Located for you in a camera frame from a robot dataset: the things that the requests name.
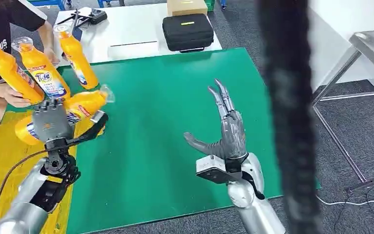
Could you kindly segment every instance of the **silver robotic arm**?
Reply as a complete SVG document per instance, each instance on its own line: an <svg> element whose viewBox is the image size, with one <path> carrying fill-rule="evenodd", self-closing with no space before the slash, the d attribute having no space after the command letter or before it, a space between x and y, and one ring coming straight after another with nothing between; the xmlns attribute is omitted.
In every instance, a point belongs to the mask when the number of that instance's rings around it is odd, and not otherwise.
<svg viewBox="0 0 374 234"><path fill-rule="evenodd" d="M63 199L68 187L81 175L74 157L68 149L93 139L108 120L98 111L92 118L95 123L78 138L73 138L62 100L44 101L33 113L33 124L38 138L45 142L48 156L40 159L19 186L11 207L0 220L0 234L38 234L48 214ZM62 182L49 181L53 176Z"/></svg>
<svg viewBox="0 0 374 234"><path fill-rule="evenodd" d="M220 93L212 87L222 122L222 139L207 144L190 133L184 133L187 143L207 154L196 161L196 175L217 184L226 184L228 195L239 211L249 234L283 234L284 226L265 198L264 179L259 160L246 150L242 116L234 109L227 89L215 79Z"/></svg>

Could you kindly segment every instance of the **orange detergent bottle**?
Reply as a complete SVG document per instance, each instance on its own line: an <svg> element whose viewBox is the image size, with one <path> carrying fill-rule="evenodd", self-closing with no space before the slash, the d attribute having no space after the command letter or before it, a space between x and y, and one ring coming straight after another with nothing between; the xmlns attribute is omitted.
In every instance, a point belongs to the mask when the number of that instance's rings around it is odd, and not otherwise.
<svg viewBox="0 0 374 234"><path fill-rule="evenodd" d="M69 26L61 24L54 27L54 32L82 87L95 88L98 79L82 52L81 43L73 37L69 29Z"/></svg>
<svg viewBox="0 0 374 234"><path fill-rule="evenodd" d="M31 104L42 102L44 92L16 63L15 58L0 49L0 77Z"/></svg>
<svg viewBox="0 0 374 234"><path fill-rule="evenodd" d="M76 94L64 102L68 122L73 126L82 119L95 114L95 112L106 103L114 101L114 94L106 85L102 85L100 90ZM36 145L40 143L34 130L32 116L27 116L21 119L15 125L15 133L19 139L28 145Z"/></svg>
<svg viewBox="0 0 374 234"><path fill-rule="evenodd" d="M34 47L32 39L17 38L12 42L12 48L20 53L23 65L50 98L69 98L71 96L67 83L49 61L49 58Z"/></svg>

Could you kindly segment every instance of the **gray carpet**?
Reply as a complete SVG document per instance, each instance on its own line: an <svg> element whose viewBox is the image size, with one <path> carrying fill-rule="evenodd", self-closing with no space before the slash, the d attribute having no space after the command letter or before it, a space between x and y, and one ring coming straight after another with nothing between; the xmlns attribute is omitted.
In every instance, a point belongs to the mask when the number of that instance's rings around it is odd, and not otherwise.
<svg viewBox="0 0 374 234"><path fill-rule="evenodd" d="M126 5L140 5L165 2L165 0L127 0ZM73 7L98 7L95 0L73 0ZM54 23L57 7L42 9ZM257 68L263 74L262 46L260 29L255 19L253 0L229 0L223 12L216 2L215 10L209 18L223 48L245 47ZM30 36L38 42L37 33L29 33L19 28L12 28L12 36ZM368 81L339 84L331 94L374 91ZM346 149L358 164L367 178L374 176L374 97L360 97L347 100L322 102L318 105L323 115L334 128ZM359 182L358 178L344 160L324 127L317 120L318 133L317 166L318 179L323 189L318 194L324 200L344 201L344 189ZM349 200L363 202L366 190L357 191ZM368 194L374 199L374 187ZM285 226L286 217L283 211L282 198L270 200L279 218ZM335 221L342 205L321 205L323 226L326 234L374 234L374 215L368 205L346 205L336 229ZM183 218L155 222L133 227L104 231L105 234L242 234L245 233L238 213L234 209L224 209Z"/></svg>

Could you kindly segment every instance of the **gray robot hand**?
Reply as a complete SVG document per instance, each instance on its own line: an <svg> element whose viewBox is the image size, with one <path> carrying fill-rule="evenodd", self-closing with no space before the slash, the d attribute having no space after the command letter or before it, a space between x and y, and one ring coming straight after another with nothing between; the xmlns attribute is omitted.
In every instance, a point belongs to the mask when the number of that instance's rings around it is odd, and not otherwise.
<svg viewBox="0 0 374 234"><path fill-rule="evenodd" d="M191 133L184 133L186 141L196 150L206 155L216 155L222 159L239 159L247 155L246 136L242 116L234 109L227 89L215 79L220 93L209 86L213 94L222 122L222 139L211 144L197 140Z"/></svg>
<svg viewBox="0 0 374 234"><path fill-rule="evenodd" d="M62 99L43 101L35 108L32 121L39 140L43 142L57 138L71 139L74 136Z"/></svg>

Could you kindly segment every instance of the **white cable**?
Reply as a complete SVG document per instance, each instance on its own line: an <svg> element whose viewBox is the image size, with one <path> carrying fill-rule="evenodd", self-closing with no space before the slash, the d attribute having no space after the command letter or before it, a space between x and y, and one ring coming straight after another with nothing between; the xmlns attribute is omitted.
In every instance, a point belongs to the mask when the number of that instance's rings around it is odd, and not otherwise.
<svg viewBox="0 0 374 234"><path fill-rule="evenodd" d="M338 201L338 202L325 202L324 200L322 200L322 198L320 198L318 195L316 195L316 197L319 199L319 201L323 202L323 204L326 204L326 205L338 205L338 204L349 204L349 205L355 205L355 206L361 206L361 205L365 205L365 204L368 204L368 203L371 203L371 202L374 202L374 200L372 201L365 201L365 202L362 202L362 203L353 203L353 202L344 202L344 201Z"/></svg>

